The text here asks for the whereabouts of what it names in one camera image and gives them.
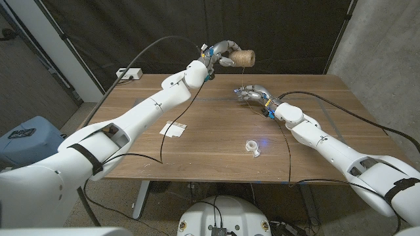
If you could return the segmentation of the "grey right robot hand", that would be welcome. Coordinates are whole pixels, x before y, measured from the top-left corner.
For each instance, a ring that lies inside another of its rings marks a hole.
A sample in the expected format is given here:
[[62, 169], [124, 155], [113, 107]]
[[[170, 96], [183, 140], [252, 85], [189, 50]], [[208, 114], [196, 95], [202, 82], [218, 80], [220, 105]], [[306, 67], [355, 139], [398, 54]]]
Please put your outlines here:
[[269, 91], [261, 85], [246, 85], [234, 90], [239, 100], [256, 101], [266, 108], [275, 110], [280, 104], [280, 100], [275, 98]]

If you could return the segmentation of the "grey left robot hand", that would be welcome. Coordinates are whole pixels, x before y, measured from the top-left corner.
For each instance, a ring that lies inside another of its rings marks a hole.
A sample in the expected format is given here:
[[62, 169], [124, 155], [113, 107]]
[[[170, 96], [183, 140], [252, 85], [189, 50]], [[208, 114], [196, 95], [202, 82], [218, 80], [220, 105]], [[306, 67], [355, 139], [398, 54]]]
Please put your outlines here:
[[239, 51], [241, 48], [234, 41], [221, 41], [216, 43], [212, 47], [205, 49], [198, 60], [205, 65], [209, 75], [213, 74], [213, 66], [219, 63], [224, 67], [238, 67], [239, 64], [228, 57], [224, 57], [225, 52]]

